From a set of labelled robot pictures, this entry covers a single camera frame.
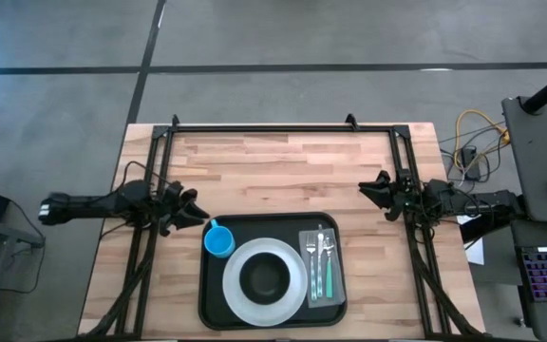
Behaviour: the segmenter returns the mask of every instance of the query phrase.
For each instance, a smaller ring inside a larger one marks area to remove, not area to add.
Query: green handle
[[[332,272],[330,271],[330,257],[327,262],[327,298],[332,298]]]

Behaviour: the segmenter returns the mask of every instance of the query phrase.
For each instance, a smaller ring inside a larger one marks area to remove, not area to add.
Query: blue cup
[[[210,230],[204,237],[204,247],[206,251],[215,257],[225,258],[230,256],[236,248],[236,242],[232,232],[218,225],[215,219],[210,220]]]

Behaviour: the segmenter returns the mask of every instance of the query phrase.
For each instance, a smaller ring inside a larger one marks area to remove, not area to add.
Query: black bowl
[[[289,268],[279,256],[259,253],[251,256],[239,273],[242,292],[256,304],[272,304],[288,291]]]

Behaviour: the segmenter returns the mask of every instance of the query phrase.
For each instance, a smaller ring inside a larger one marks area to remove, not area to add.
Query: wooden table
[[[409,125],[421,179],[444,180],[434,125]],[[128,126],[115,186],[128,162],[146,161],[152,127]],[[341,235],[348,311],[341,322],[326,328],[209,330],[198,318],[203,229],[199,226],[158,237],[143,338],[423,337],[404,223],[386,221],[384,211],[358,192],[358,182],[374,181],[380,170],[393,174],[386,134],[178,133],[173,146],[168,180],[198,189],[198,205],[211,217],[300,211],[332,215]],[[142,176],[142,169],[130,168],[129,180]],[[118,224],[119,220],[109,219],[104,229]],[[122,228],[101,241],[80,333],[95,326],[122,289],[131,235],[130,229]],[[471,324],[483,331],[458,227],[438,226],[434,244],[444,289]],[[428,302],[437,321],[431,294]],[[134,321],[133,304],[128,322]]]

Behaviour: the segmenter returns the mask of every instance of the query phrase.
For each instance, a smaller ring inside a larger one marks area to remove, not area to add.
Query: concrete floor
[[[139,66],[156,4],[0,0],[0,67]],[[547,62],[547,0],[170,0],[152,65],[497,62]],[[53,190],[107,191],[136,82],[136,74],[0,75],[0,194],[36,213]],[[187,123],[314,123],[353,113],[361,122],[433,122],[444,139],[464,109],[502,121],[501,99],[546,83],[547,69],[150,75],[137,121],[176,113]],[[462,129],[485,124],[467,117]],[[519,192],[509,148],[500,171],[477,186],[500,188]],[[43,227],[39,287],[1,294],[0,341],[75,334],[100,228],[98,220]],[[29,288],[38,261],[19,257],[9,286]],[[514,288],[477,281],[477,291],[490,333],[533,338],[512,323]]]

